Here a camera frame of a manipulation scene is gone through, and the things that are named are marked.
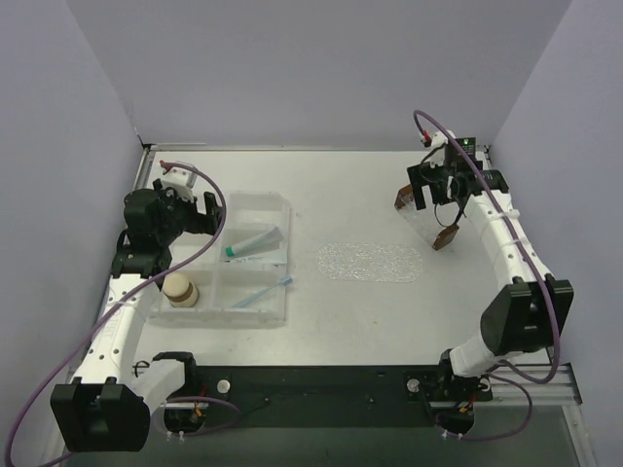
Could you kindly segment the clear textured glass tray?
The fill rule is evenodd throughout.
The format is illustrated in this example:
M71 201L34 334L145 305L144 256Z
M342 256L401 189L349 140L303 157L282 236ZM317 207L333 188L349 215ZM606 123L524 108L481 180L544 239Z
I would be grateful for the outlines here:
M450 245L458 233L457 223L446 225L438 219L436 205L430 204L424 209L417 209L416 198L410 185L398 190L394 208L415 233L435 251Z

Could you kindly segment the cream metal cup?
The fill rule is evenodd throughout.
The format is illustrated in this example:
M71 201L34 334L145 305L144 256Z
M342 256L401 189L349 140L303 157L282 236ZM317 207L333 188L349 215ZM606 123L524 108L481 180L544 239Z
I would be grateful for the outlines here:
M199 290L183 272L169 274L165 278L162 291L173 307L193 307L199 301Z

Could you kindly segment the white dark-cap toothpaste tube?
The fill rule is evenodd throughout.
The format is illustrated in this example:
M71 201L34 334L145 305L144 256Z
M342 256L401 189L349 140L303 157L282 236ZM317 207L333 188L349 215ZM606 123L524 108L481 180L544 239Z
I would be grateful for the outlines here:
M286 265L288 263L287 254L279 250L265 253L252 254L242 257L229 258L226 263L231 264L267 264L267 265Z

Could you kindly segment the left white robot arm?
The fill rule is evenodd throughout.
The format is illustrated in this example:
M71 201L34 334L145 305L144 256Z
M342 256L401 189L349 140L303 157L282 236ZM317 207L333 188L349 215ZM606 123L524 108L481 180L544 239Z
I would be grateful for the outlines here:
M72 452L139 451L151 416L173 395L188 400L200 377L190 352L158 354L140 377L132 373L147 314L174 271L171 244L182 234L216 239L224 227L223 194L194 196L188 184L156 180L124 198L125 229L111 266L106 306L84 343L85 357L72 380L55 386L51 408L66 448Z

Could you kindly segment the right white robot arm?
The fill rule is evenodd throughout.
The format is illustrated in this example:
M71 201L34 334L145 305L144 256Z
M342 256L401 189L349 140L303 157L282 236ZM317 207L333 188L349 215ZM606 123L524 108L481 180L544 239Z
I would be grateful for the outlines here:
M540 260L520 223L509 186L496 169L452 140L439 145L444 158L427 154L408 167L416 210L454 203L457 217L473 226L491 261L497 293L477 331L449 350L456 377L480 377L501 366L535 384L550 382L560 365L561 334L574 291Z

